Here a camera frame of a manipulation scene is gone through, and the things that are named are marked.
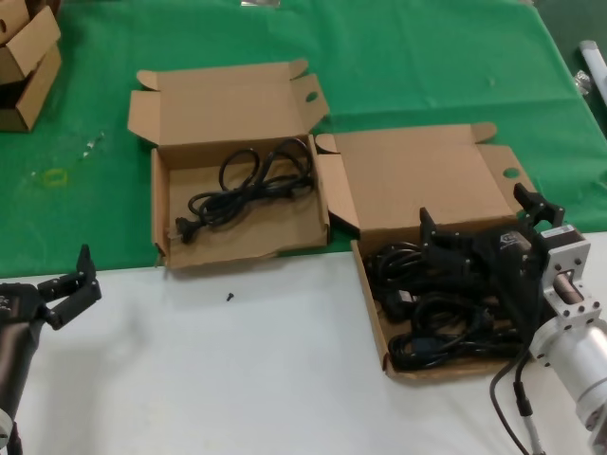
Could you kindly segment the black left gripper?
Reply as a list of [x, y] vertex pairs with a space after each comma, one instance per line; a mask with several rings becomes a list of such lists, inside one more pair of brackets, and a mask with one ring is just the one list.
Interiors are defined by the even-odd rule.
[[1, 285], [1, 410], [16, 413], [46, 322], [65, 327], [101, 299], [97, 269], [82, 245], [76, 270], [37, 285]]

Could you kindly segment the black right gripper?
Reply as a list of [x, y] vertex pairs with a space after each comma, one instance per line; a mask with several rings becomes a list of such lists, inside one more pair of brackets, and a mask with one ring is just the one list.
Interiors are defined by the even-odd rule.
[[[540, 222], [560, 227], [564, 208], [547, 201], [522, 183], [514, 186], [514, 198], [523, 209], [519, 223], [534, 229]], [[521, 336], [533, 336], [540, 326], [543, 298], [542, 271], [532, 244], [513, 225], [470, 234], [440, 230], [425, 208], [419, 210], [422, 256], [437, 268], [471, 268], [473, 249], [486, 270], [501, 306]]]

